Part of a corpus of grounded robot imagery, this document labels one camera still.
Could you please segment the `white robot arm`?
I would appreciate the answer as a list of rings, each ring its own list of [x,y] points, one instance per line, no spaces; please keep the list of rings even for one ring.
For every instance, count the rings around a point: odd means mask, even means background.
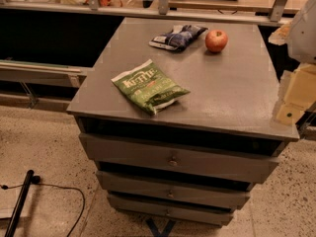
[[[316,102],[316,0],[307,0],[293,20],[269,36],[269,43],[287,45],[288,56],[299,62],[284,71],[275,107],[275,119],[293,125]]]

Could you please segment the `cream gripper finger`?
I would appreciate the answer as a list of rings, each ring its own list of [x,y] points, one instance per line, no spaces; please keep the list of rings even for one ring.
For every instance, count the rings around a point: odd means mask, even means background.
[[[275,119],[293,125],[315,102],[316,65],[301,63],[293,72],[285,70],[280,78]]]
[[[283,45],[287,43],[291,24],[284,24],[277,28],[268,38],[268,42],[275,45]]]

